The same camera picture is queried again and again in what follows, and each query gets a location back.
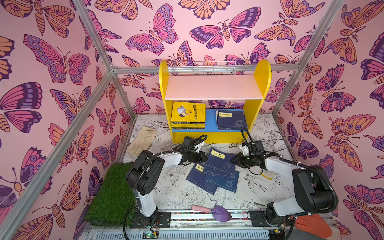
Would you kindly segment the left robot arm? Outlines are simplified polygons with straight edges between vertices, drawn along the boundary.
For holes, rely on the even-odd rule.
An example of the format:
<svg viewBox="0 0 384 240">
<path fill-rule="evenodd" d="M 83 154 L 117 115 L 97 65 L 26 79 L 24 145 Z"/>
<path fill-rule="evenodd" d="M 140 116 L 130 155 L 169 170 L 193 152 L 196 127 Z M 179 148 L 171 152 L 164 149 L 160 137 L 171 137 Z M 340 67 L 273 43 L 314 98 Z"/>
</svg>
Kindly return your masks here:
<svg viewBox="0 0 384 240">
<path fill-rule="evenodd" d="M 127 173 L 126 181 L 132 187 L 136 200 L 136 206 L 129 207 L 123 219 L 123 235 L 126 240 L 128 235 L 128 218 L 134 214 L 133 227 L 148 228 L 149 238 L 158 238 L 157 228 L 169 228 L 171 221 L 170 212 L 159 212 L 154 200 L 153 190 L 158 183 L 163 168 L 181 165 L 184 160 L 190 161 L 191 158 L 198 160 L 205 159 L 205 154 L 200 152 L 208 136 L 202 135 L 194 139 L 185 137 L 184 142 L 177 147 L 160 153 L 152 153 L 143 150 Z"/>
</svg>

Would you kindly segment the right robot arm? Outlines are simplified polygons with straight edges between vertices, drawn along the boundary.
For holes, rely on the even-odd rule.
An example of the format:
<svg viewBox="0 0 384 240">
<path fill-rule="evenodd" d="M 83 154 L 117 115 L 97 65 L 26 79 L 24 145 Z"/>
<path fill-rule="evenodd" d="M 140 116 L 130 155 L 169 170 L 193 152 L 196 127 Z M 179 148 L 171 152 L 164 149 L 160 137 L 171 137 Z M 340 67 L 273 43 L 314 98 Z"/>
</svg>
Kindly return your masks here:
<svg viewBox="0 0 384 240">
<path fill-rule="evenodd" d="M 290 229 L 285 234 L 286 240 L 291 236 L 298 217 L 327 214 L 337 208 L 339 198 L 322 167 L 295 163 L 276 152 L 262 150 L 246 127 L 241 128 L 241 133 L 250 154 L 245 156 L 239 153 L 237 157 L 241 163 L 246 162 L 245 168 L 258 166 L 261 173 L 274 172 L 293 181 L 293 196 L 269 203 L 265 208 L 269 225 L 281 225 L 287 218 L 291 219 Z"/>
</svg>

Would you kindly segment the yellow cartoon book bottom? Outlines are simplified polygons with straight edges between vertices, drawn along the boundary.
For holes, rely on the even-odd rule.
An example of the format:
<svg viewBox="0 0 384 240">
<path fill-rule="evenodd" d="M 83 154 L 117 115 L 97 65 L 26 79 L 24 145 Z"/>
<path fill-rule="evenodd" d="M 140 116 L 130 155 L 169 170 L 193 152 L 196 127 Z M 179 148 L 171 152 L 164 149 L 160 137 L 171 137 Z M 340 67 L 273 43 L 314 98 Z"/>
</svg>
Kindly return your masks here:
<svg viewBox="0 0 384 240">
<path fill-rule="evenodd" d="M 206 105 L 203 103 L 174 102 L 171 122 L 174 124 L 205 123 Z"/>
</svg>

